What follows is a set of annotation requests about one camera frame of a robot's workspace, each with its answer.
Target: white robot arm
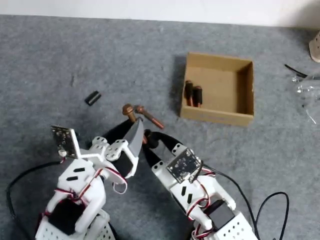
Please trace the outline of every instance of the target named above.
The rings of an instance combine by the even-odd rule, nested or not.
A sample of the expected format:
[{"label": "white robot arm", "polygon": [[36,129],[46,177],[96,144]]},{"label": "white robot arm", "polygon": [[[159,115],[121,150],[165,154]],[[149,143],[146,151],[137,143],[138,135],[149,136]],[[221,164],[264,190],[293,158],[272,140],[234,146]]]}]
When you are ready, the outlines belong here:
[{"label": "white robot arm", "polygon": [[60,175],[57,188],[42,216],[36,240],[115,240],[106,203],[104,181],[112,182],[119,194],[127,190],[128,178],[135,175],[144,127],[138,119],[123,139],[109,144],[97,136],[89,150],[80,149],[71,128],[52,126],[58,153],[73,162]]},{"label": "white robot arm", "polygon": [[164,163],[150,145],[143,146],[152,172],[194,221],[192,240],[257,240],[244,215],[236,210],[233,198],[217,182],[215,173],[203,167],[191,149],[160,132],[149,131],[147,139],[151,148],[156,148],[161,140],[174,156]]}]

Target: black cylindrical object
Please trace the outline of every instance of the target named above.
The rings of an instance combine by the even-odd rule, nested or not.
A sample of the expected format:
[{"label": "black cylindrical object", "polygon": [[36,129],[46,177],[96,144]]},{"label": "black cylindrical object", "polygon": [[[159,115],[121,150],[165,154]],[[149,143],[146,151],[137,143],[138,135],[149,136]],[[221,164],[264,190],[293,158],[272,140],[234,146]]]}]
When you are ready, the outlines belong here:
[{"label": "black cylindrical object", "polygon": [[98,99],[101,98],[101,94],[98,91],[94,91],[93,93],[91,93],[88,97],[86,97],[86,99],[84,100],[86,102],[86,104],[88,104],[89,106],[92,106],[96,101],[98,101]]},{"label": "black cylindrical object", "polygon": [[195,86],[193,89],[193,101],[196,107],[200,107],[202,104],[202,88],[200,86]]}]

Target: plastic bag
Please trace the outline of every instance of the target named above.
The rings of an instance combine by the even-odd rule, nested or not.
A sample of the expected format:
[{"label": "plastic bag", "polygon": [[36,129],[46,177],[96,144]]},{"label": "plastic bag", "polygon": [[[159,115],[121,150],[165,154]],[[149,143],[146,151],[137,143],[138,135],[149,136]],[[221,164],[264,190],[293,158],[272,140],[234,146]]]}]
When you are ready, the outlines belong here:
[{"label": "plastic bag", "polygon": [[292,81],[307,115],[314,124],[320,124],[320,69],[305,78],[294,76]]}]

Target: red and white wire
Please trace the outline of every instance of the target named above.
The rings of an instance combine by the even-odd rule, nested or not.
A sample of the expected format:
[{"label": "red and white wire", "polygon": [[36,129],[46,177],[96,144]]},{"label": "red and white wire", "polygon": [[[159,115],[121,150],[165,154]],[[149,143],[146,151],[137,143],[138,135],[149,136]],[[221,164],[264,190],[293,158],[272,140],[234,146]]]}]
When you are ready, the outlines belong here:
[{"label": "red and white wire", "polygon": [[116,174],[118,177],[120,177],[123,180],[123,184],[124,184],[124,190],[123,191],[117,191],[116,190],[116,185],[119,185],[118,183],[113,182],[112,183],[112,188],[113,191],[115,191],[117,194],[125,194],[127,189],[128,189],[128,182],[127,180],[120,174],[120,172],[110,168],[110,167],[106,167],[106,169],[108,169],[109,171],[113,172],[114,174]]},{"label": "red and white wire", "polygon": [[192,235],[193,239],[196,239],[196,240],[197,239],[203,239],[203,238],[209,236],[209,234],[212,233],[212,229],[210,229],[210,230],[206,230],[206,231],[204,231],[204,232],[199,234],[200,228],[201,228],[201,224],[198,224],[196,229],[194,231],[192,231],[191,235]]},{"label": "red and white wire", "polygon": [[216,173],[215,173],[215,172],[213,172],[213,171],[211,171],[211,170],[209,170],[209,169],[207,169],[207,168],[204,168],[204,167],[203,167],[203,168],[201,169],[201,171],[206,172],[206,173],[204,174],[205,176],[209,176],[209,175],[212,175],[212,176],[214,176],[214,177],[216,176]]},{"label": "red and white wire", "polygon": [[205,186],[201,182],[199,182],[199,180],[196,180],[196,181],[200,184],[200,186],[202,187],[203,191],[206,194],[206,204],[205,204],[205,206],[201,206],[202,208],[206,209],[211,204],[209,193],[208,193],[207,189],[205,188]]}]

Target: open cardboard box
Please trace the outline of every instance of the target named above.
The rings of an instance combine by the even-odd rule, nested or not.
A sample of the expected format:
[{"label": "open cardboard box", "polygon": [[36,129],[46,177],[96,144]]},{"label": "open cardboard box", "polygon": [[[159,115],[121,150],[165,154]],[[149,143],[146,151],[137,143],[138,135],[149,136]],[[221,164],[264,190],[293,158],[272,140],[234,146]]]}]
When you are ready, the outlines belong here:
[{"label": "open cardboard box", "polygon": [[254,118],[254,69],[251,60],[190,52],[184,84],[202,87],[201,108],[188,106],[183,87],[180,116],[247,126]]}]

